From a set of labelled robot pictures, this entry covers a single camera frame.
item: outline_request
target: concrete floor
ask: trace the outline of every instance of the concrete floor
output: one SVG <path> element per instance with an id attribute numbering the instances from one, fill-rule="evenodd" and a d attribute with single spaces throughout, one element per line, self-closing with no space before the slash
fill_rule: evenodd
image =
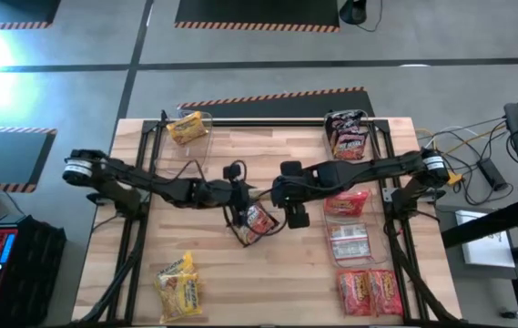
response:
<path id="1" fill-rule="evenodd" d="M 372 25 L 379 3 L 369 3 Z M 129 64 L 145 5 L 146 0 L 63 0 L 47 30 L 0 31 L 0 66 L 54 71 Z M 177 30 L 177 7 L 178 0 L 154 2 L 140 63 L 518 57 L 513 0 L 384 0 L 375 34 L 344 26 L 337 35 Z M 46 324 L 70 319 L 95 214 L 87 190 L 61 180 L 63 158 L 72 148 L 109 149 L 126 78 L 126 70 L 0 74 L 0 126 L 58 128 L 37 191 L 15 195 L 25 212 L 65 227 L 69 239 Z M 502 116 L 505 103 L 518 101 L 518 65 L 138 71 L 127 117 L 156 118 L 160 109 L 186 101 L 355 86 L 369 90 L 378 117 L 412 117 L 417 128 L 436 131 Z M 439 141 L 443 149 L 455 145 L 446 137 Z M 484 140 L 475 143 L 483 146 Z M 518 166 L 503 147 L 502 141 L 493 145 L 493 161 L 517 186 Z M 458 156 L 474 161 L 465 149 Z M 487 191 L 476 178 L 474 197 Z M 516 200 L 514 192 L 484 206 Z M 9 208 L 1 196 L 0 203 Z M 442 203 L 465 205 L 462 195 L 451 192 Z M 465 319 L 518 326 L 497 316 L 502 306 L 515 308 L 509 282 L 454 278 Z"/>

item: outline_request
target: wooden tabletop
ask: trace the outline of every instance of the wooden tabletop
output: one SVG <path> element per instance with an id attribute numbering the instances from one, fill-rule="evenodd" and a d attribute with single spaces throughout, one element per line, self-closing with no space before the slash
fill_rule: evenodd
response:
<path id="1" fill-rule="evenodd" d="M 411 119 L 388 120 L 396 154 L 418 150 Z M 135 164 L 142 122 L 142 119 L 119 121 L 111 157 Z M 206 179 L 221 179 L 224 166 L 235 159 L 243 159 L 249 167 L 248 183 L 267 189 L 280 174 L 282 161 L 300 160 L 303 166 L 309 166 L 327 160 L 322 135 L 321 128 L 214 128 L 211 138 L 200 139 L 189 149 L 177 148 L 167 138 L 157 161 L 157 174 L 172 177 L 175 169 L 181 168 L 187 159 L 202 160 L 209 141 L 209 156 L 203 164 Z M 381 153 L 385 156 L 382 144 L 381 141 Z M 365 160 L 371 158 L 369 145 L 366 151 Z M 371 239 L 376 236 L 385 242 L 377 232 L 384 220 L 378 183 L 370 182 L 354 188 L 371 192 L 361 220 L 367 223 Z M 330 256 L 322 203 L 313 201 L 306 207 L 311 219 L 307 229 L 286 229 L 242 248 L 226 228 L 222 210 L 175 209 L 154 196 L 133 324 L 159 324 L 161 301 L 153 284 L 155 274 L 181 258 L 185 251 L 192 251 L 202 281 L 200 302 L 203 313 L 170 323 L 172 325 L 401 323 L 398 316 L 343 315 L 336 286 L 339 268 Z M 426 204 L 420 204 L 419 210 L 434 213 Z M 113 214 L 111 207 L 99 209 L 95 224 Z M 280 211 L 275 211 L 274 215 L 282 218 Z M 410 224 L 422 278 L 445 308 L 461 317 L 437 222 L 417 216 Z M 122 227 L 122 219 L 113 220 L 92 234 L 73 319 L 85 315 L 110 284 Z M 381 248 L 387 248 L 385 244 L 382 246 L 382 242 L 380 246 L 372 245 L 372 254 L 381 254 Z M 368 263 L 360 269 L 391 269 L 390 252 L 386 254 L 385 261 Z M 407 282 L 407 289 L 411 310 L 415 314 L 411 282 Z M 125 308 L 126 291 L 127 288 L 122 291 L 120 313 Z"/>

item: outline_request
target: red noodle package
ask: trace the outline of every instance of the red noodle package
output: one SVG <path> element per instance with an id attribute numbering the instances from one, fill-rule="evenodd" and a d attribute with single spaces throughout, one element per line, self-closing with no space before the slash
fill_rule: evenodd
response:
<path id="1" fill-rule="evenodd" d="M 323 201 L 323 210 L 328 215 L 350 215 L 359 217 L 370 193 L 359 191 L 356 193 L 342 192 Z"/>
<path id="2" fill-rule="evenodd" d="M 376 315 L 402 315 L 402 301 L 394 271 L 371 270 L 370 285 Z"/>
<path id="3" fill-rule="evenodd" d="M 363 159 L 368 133 L 360 133 L 350 130 L 340 134 L 333 148 L 333 156 L 336 159 Z"/>
<path id="4" fill-rule="evenodd" d="M 368 271 L 342 270 L 338 272 L 338 284 L 346 315 L 367 316 L 372 314 Z"/>
<path id="5" fill-rule="evenodd" d="M 275 226 L 275 222 L 269 218 L 267 210 L 265 210 L 259 202 L 252 205 L 247 214 L 248 225 L 252 230 L 247 226 L 242 226 L 238 231 L 240 238 L 247 244 L 251 244 L 259 238 L 260 235 L 255 232 L 263 234 Z"/>

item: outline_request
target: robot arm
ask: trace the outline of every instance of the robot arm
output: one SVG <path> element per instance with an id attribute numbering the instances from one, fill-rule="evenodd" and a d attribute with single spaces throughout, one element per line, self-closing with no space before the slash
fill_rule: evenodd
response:
<path id="1" fill-rule="evenodd" d="M 412 175 L 411 183 L 399 192 L 401 203 L 411 203 L 426 189 L 442 187 L 449 179 L 442 158 L 428 149 L 362 163 L 330 160 L 305 169 L 300 162 L 288 161 L 280 168 L 281 175 L 273 181 L 270 198 L 275 206 L 285 209 L 291 229 L 310 225 L 303 203 L 337 195 L 358 183 Z M 252 187 L 238 179 L 239 175 L 240 167 L 235 162 L 224 168 L 224 179 L 229 181 L 166 179 L 112 159 L 102 151 L 76 149 L 66 160 L 63 179 L 74 186 L 95 189 L 100 198 L 114 201 L 117 209 L 129 217 L 143 214 L 142 195 L 137 190 L 155 193 L 178 208 L 232 207 L 235 216 L 243 217 L 253 202 L 249 196 Z"/>

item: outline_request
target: orange and black striped tape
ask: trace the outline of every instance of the orange and black striped tape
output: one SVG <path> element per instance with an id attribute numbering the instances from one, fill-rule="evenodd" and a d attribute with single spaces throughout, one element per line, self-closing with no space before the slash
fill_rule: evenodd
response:
<path id="1" fill-rule="evenodd" d="M 47 22 L 0 23 L 0 29 L 36 29 L 47 28 L 50 25 Z"/>
<path id="2" fill-rule="evenodd" d="M 0 190 L 5 192 L 30 193 L 36 190 L 36 184 L 32 183 L 0 183 Z"/>
<path id="3" fill-rule="evenodd" d="M 230 29 L 252 31 L 287 31 L 287 32 L 340 32 L 339 26 L 319 26 L 305 24 L 270 24 L 270 23 L 212 23 L 212 22 L 177 22 L 175 28 Z"/>
<path id="4" fill-rule="evenodd" d="M 207 100 L 207 101 L 198 101 L 198 102 L 195 101 L 195 102 L 179 104 L 178 109 L 193 108 L 193 107 L 199 107 L 199 106 L 232 104 L 232 103 L 241 103 L 241 102 L 250 102 L 250 101 L 281 99 L 281 98 L 288 98 L 288 97 L 319 96 L 319 95 L 328 95 L 328 94 L 337 94 L 337 93 L 355 92 L 355 91 L 366 91 L 366 89 L 364 87 L 339 87 L 339 88 L 317 90 L 317 91 L 289 92 L 289 93 L 283 93 L 283 94 L 278 94 L 278 95 L 255 96 L 255 97 L 235 97 L 235 98 L 228 98 L 228 99 Z"/>
<path id="5" fill-rule="evenodd" d="M 0 132 L 56 134 L 56 129 L 55 128 L 5 128 L 5 127 L 0 127 Z"/>

